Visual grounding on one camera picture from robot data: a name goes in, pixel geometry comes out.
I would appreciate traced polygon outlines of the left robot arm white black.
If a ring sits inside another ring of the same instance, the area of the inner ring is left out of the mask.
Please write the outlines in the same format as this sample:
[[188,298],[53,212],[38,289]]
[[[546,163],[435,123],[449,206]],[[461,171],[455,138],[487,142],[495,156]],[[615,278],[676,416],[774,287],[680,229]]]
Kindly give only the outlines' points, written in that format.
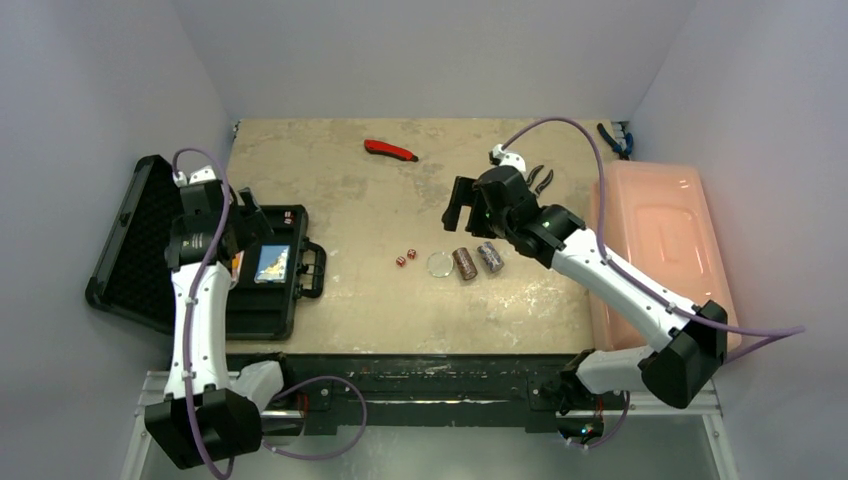
[[222,180],[179,188],[182,212],[172,223],[165,259],[174,297],[174,347],[160,402],[146,406],[147,431],[179,469],[207,466],[260,448],[261,413],[297,399],[298,382],[275,361],[260,361],[231,376],[226,360],[226,306],[232,261],[270,228],[249,190],[233,204]]

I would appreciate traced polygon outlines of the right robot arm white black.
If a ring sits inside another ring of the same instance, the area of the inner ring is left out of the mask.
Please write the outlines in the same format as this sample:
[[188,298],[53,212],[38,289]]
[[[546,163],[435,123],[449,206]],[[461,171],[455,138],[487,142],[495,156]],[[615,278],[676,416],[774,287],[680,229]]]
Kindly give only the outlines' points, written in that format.
[[666,405],[687,408],[727,358],[726,310],[713,300],[701,306],[650,279],[599,240],[567,208],[542,206],[512,166],[479,178],[458,177],[442,215],[456,230],[470,207],[466,231],[507,241],[531,258],[585,287],[622,315],[645,339],[640,348],[588,349],[560,373],[564,408],[584,407],[613,391],[649,392]]

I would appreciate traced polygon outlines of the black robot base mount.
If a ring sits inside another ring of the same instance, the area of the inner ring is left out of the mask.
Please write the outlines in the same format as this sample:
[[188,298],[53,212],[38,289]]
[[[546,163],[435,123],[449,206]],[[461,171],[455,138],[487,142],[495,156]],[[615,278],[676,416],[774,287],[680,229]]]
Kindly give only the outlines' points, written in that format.
[[517,427],[527,433],[577,434],[579,418],[610,421],[624,400],[568,398],[562,372],[569,354],[235,353],[239,370],[276,360],[294,393],[263,415],[271,436],[334,435],[341,427]]

